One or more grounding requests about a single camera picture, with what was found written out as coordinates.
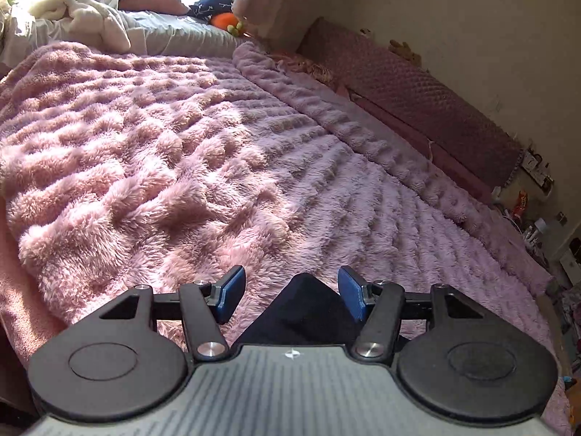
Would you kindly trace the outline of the black pants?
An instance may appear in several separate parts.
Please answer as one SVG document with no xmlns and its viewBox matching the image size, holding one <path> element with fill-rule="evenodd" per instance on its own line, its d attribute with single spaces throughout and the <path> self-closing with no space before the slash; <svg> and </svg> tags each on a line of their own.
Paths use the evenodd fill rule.
<svg viewBox="0 0 581 436">
<path fill-rule="evenodd" d="M 299 274 L 234 344 L 349 347 L 360 330 L 338 293 L 315 276 Z"/>
</svg>

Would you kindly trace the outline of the pink fluffy blanket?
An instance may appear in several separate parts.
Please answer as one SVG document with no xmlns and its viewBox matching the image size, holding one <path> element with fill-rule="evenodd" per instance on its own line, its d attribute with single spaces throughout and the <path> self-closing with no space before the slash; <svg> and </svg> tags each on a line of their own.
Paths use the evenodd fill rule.
<svg viewBox="0 0 581 436">
<path fill-rule="evenodd" d="M 568 435 L 516 232 L 251 43 L 35 50 L 1 83 L 4 227 L 64 328 L 27 354 L 33 435 Z M 211 285 L 245 294 L 219 325 Z M 378 288 L 349 346 L 234 342 L 291 279 Z"/>
</svg>

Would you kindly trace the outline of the cluttered nightstand items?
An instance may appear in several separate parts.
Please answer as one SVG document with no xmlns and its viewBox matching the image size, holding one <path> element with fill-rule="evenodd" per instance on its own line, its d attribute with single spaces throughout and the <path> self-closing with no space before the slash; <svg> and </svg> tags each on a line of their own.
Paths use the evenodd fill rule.
<svg viewBox="0 0 581 436">
<path fill-rule="evenodd" d="M 524 235 L 529 252 L 543 264 L 559 264 L 563 255 L 570 256 L 568 244 L 580 228 L 580 200 L 567 213 L 558 204 L 559 192 L 549 163 L 530 146 L 511 181 L 495 196 Z"/>
</svg>

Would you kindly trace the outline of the maroon quilted headboard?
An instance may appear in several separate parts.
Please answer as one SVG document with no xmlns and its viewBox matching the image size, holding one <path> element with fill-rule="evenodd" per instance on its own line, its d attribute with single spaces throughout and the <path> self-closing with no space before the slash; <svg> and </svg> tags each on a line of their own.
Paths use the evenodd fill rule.
<svg viewBox="0 0 581 436">
<path fill-rule="evenodd" d="M 488 187 L 511 182 L 524 154 L 519 142 L 425 70 L 323 18 L 310 26 L 297 52 L 436 142 Z"/>
</svg>

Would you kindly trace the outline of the orange plush toy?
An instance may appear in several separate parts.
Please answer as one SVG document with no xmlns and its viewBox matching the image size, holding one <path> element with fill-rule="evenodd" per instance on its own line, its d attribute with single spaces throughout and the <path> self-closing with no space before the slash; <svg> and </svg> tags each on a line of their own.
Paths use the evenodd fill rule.
<svg viewBox="0 0 581 436">
<path fill-rule="evenodd" d="M 210 24 L 234 37 L 245 34 L 244 24 L 234 13 L 220 13 L 210 19 Z"/>
</svg>

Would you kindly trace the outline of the dark blue patterned pillow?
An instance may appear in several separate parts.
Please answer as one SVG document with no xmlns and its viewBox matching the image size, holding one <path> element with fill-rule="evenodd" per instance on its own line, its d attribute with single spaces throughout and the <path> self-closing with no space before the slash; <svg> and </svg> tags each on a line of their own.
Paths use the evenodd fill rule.
<svg viewBox="0 0 581 436">
<path fill-rule="evenodd" d="M 189 6 L 187 16 L 209 22 L 214 16 L 230 13 L 233 0 L 198 0 Z"/>
</svg>

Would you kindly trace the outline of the pink long pillow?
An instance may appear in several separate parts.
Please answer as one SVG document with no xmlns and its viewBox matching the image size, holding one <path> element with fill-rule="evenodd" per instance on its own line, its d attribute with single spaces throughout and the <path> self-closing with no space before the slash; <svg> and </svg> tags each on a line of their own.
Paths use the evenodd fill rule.
<svg viewBox="0 0 581 436">
<path fill-rule="evenodd" d="M 181 0 L 120 0 L 119 9 L 128 12 L 151 11 L 172 16 L 185 16 L 189 7 Z"/>
</svg>

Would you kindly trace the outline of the white crumpled blanket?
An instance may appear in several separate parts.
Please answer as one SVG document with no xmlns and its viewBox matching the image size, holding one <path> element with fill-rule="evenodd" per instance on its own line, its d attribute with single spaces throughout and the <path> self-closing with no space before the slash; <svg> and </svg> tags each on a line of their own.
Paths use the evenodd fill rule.
<svg viewBox="0 0 581 436">
<path fill-rule="evenodd" d="M 119 0 L 27 0 L 11 5 L 2 12 L 2 69 L 9 71 L 32 51 L 58 41 L 113 54 L 146 54 L 145 29 L 118 5 Z"/>
</svg>

